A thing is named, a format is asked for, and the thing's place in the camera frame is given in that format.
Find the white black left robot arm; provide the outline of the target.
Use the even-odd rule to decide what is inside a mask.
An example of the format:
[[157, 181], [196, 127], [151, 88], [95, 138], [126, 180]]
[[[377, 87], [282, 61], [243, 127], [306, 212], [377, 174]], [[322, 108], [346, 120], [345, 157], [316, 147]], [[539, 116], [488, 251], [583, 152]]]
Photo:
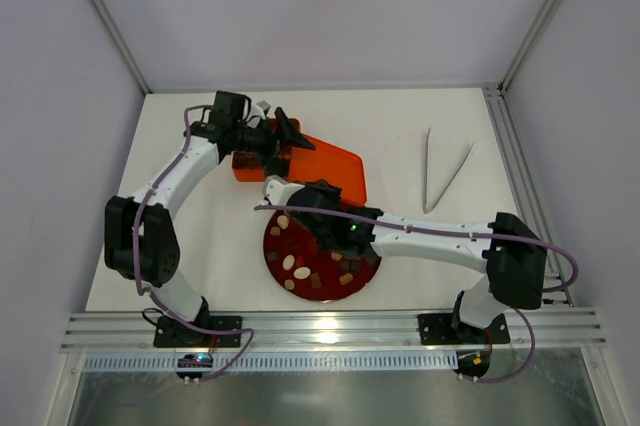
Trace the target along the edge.
[[[173, 324], [189, 333], [220, 336], [209, 328], [209, 306], [179, 272], [181, 250], [174, 219], [196, 186], [234, 152], [256, 155], [266, 177], [285, 170], [283, 148], [313, 150], [281, 108], [218, 91], [209, 104], [190, 106], [184, 140], [174, 158], [131, 196], [113, 196], [105, 206], [105, 265], [150, 297]], [[276, 123], [269, 123], [273, 112]]]

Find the orange box lid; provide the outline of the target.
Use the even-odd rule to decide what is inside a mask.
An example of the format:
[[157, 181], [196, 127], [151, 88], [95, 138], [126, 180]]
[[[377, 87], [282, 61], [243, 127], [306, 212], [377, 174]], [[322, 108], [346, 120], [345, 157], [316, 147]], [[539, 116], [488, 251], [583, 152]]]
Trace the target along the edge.
[[287, 149], [290, 182], [315, 182], [324, 180], [341, 189], [344, 202], [364, 206], [367, 202], [367, 185], [364, 164], [353, 152], [335, 146], [310, 135], [304, 137], [314, 149], [291, 147]]

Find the metal tongs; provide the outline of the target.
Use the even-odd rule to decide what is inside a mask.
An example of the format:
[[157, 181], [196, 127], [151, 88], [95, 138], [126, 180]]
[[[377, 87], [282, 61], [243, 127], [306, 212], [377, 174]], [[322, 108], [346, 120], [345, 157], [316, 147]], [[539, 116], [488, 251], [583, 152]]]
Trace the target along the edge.
[[432, 213], [459, 176], [473, 152], [475, 143], [465, 145], [455, 161], [444, 166], [436, 162], [432, 145], [432, 129], [428, 128], [423, 139], [422, 211]]

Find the orange compartment chocolate box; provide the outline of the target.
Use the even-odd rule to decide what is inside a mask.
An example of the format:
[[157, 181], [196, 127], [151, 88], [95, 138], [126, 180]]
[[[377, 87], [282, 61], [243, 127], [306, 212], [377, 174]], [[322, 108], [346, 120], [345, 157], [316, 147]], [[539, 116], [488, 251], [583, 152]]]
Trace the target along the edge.
[[[291, 147], [282, 147], [278, 154], [278, 158], [283, 162], [285, 167], [284, 176], [288, 174], [292, 151], [293, 149]], [[231, 168], [235, 179], [239, 182], [256, 183], [265, 180], [264, 170], [262, 169], [259, 157], [255, 153], [234, 152], [232, 155]]]

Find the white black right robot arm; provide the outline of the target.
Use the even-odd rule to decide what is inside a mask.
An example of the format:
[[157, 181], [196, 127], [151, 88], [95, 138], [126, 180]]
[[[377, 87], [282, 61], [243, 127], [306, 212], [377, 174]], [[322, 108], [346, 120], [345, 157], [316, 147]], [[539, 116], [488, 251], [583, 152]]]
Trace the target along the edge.
[[377, 208], [343, 208], [340, 189], [325, 182], [286, 185], [276, 202], [319, 247], [349, 259], [417, 258], [479, 273], [452, 311], [451, 328], [463, 342], [482, 335], [508, 309], [542, 305], [546, 252], [511, 213], [497, 213], [488, 223], [412, 222]]

